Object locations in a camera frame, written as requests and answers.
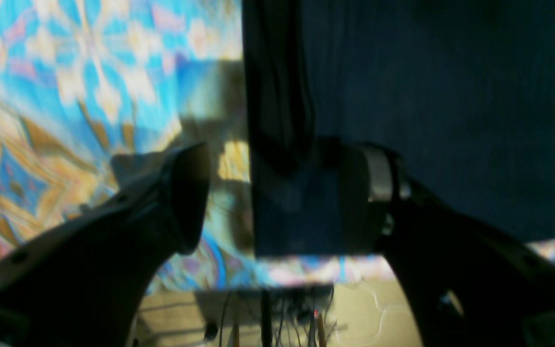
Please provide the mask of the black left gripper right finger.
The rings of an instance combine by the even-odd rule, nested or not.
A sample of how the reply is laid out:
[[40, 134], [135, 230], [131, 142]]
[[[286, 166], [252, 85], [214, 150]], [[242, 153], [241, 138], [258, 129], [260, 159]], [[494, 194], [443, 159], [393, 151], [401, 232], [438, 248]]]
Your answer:
[[382, 255], [426, 347], [555, 347], [555, 264], [449, 207], [399, 155], [341, 145], [347, 254]]

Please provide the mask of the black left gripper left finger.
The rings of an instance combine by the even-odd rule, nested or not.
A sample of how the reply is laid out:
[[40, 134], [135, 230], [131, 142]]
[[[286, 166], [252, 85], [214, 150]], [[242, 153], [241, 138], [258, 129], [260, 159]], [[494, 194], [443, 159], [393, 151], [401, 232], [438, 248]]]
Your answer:
[[0, 347], [128, 347], [156, 271], [196, 250], [209, 195], [206, 144], [0, 260]]

